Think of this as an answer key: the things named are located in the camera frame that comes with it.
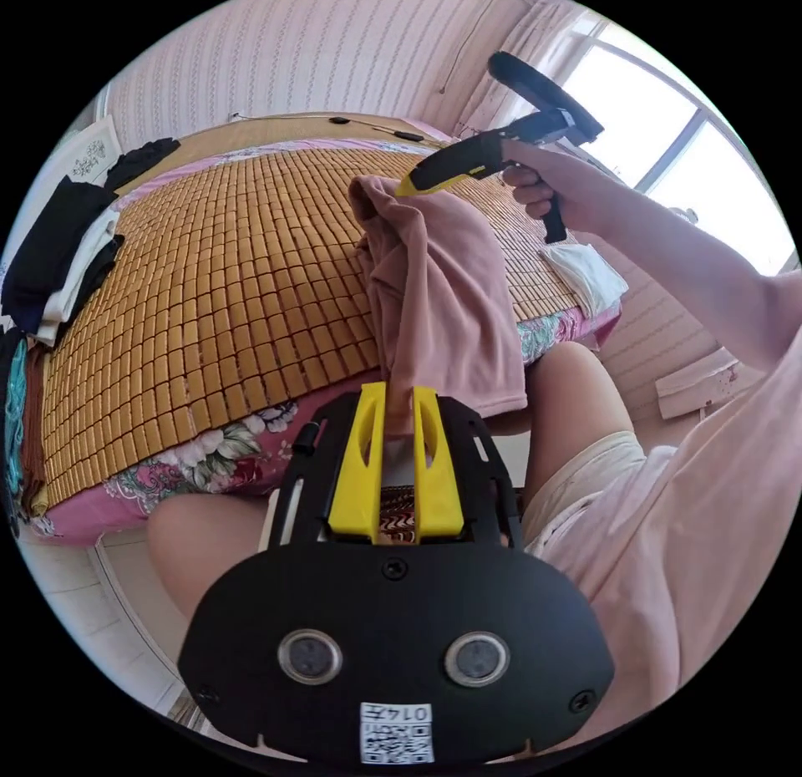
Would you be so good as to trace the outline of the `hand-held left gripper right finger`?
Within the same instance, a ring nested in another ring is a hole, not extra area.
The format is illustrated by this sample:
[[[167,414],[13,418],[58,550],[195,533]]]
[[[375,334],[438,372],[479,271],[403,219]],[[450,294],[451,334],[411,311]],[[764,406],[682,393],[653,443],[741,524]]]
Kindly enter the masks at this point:
[[[439,408],[432,388],[413,390],[414,534],[418,543],[459,538],[464,516]]]

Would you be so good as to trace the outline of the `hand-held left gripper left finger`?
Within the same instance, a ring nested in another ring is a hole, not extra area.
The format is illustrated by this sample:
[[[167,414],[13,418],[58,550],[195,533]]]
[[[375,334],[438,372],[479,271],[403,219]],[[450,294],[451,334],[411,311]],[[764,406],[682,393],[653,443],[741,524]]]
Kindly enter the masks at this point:
[[[335,536],[379,533],[385,405],[385,383],[362,385],[328,516]]]

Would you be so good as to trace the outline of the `person's right hand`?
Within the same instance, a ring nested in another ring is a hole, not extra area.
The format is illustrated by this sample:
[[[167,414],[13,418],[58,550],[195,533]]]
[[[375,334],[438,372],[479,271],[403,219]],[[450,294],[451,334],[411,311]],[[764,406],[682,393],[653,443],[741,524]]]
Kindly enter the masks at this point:
[[[575,160],[519,140],[504,141],[502,153],[508,163],[503,180],[530,217],[543,219],[559,199],[570,195]]]

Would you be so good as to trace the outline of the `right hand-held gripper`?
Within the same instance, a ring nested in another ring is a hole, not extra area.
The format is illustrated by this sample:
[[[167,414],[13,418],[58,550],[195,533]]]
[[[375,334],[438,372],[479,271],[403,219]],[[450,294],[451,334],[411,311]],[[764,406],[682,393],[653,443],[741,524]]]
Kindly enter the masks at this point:
[[[483,180],[512,166],[503,157],[505,140],[528,145],[550,144],[574,128],[563,109],[548,109],[507,126],[478,133],[421,160],[395,187],[396,196],[426,196],[466,179]]]

